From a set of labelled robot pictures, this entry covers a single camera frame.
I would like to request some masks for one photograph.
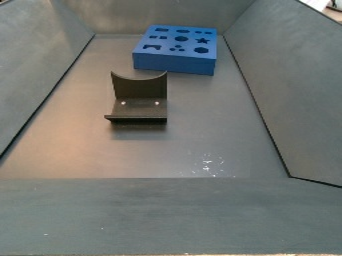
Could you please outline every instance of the gray metal surface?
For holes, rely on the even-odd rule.
[[[0,154],[93,37],[59,1],[0,7]]]
[[[225,40],[215,76],[169,73],[169,124],[113,126],[110,72],[141,36],[97,36],[0,163],[0,178],[288,178]]]
[[[294,179],[0,181],[0,254],[342,254],[341,197]]]
[[[254,0],[62,0],[99,34],[143,34],[151,24],[230,27]]]
[[[341,25],[258,0],[225,36],[292,175],[341,186]]]

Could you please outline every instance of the circular hole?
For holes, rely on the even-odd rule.
[[[197,53],[209,53],[209,49],[205,48],[205,47],[198,47],[198,48],[195,48],[194,51],[195,51]]]
[[[178,37],[175,38],[175,40],[179,41],[179,42],[185,42],[185,41],[189,40],[189,38],[185,37],[185,36],[178,36]]]

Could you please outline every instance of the bin floor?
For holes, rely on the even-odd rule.
[[[110,72],[133,68],[141,36],[99,35],[2,159],[12,178],[288,178],[223,37],[214,76],[169,73],[167,125],[113,125]]]

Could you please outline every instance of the star-shaped hole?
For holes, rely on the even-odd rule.
[[[201,38],[201,39],[197,39],[198,40],[198,43],[199,44],[207,44],[209,43],[209,39],[206,39],[206,38]]]

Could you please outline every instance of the blue foam block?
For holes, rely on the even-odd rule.
[[[153,25],[133,55],[137,69],[214,75],[217,29]]]

